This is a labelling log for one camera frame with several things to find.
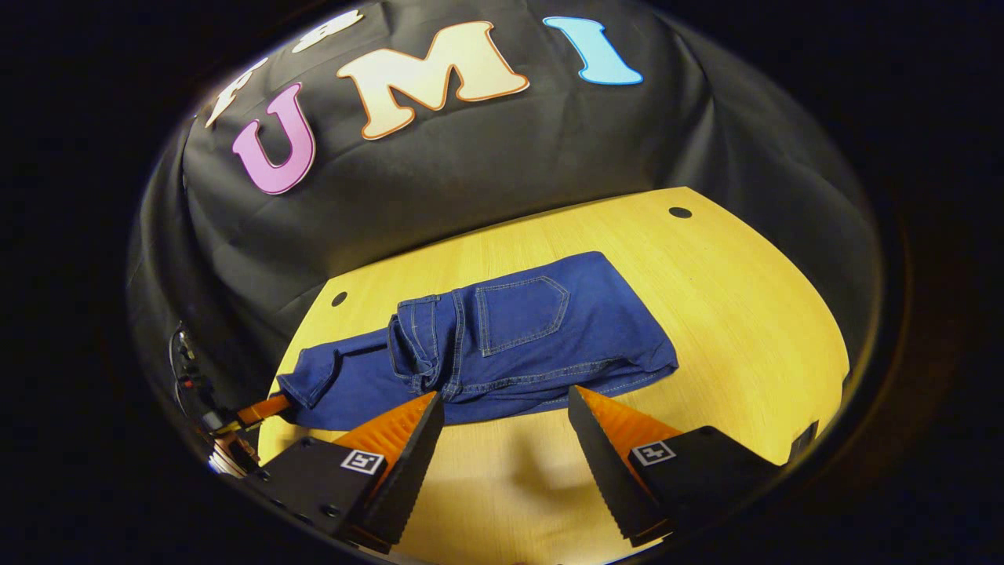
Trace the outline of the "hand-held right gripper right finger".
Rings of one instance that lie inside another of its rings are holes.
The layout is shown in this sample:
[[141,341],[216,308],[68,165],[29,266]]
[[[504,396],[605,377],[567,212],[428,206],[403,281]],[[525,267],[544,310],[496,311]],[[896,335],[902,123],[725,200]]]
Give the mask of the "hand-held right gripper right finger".
[[782,469],[716,427],[682,432],[579,385],[568,390],[568,419],[634,547],[712,526]]

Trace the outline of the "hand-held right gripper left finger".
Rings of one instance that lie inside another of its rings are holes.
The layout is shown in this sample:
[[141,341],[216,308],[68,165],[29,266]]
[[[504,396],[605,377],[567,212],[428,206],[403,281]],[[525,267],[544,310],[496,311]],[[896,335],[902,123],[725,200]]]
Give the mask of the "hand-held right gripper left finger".
[[387,554],[401,541],[445,423],[431,392],[334,441],[305,436],[243,487],[286,517],[334,540]]

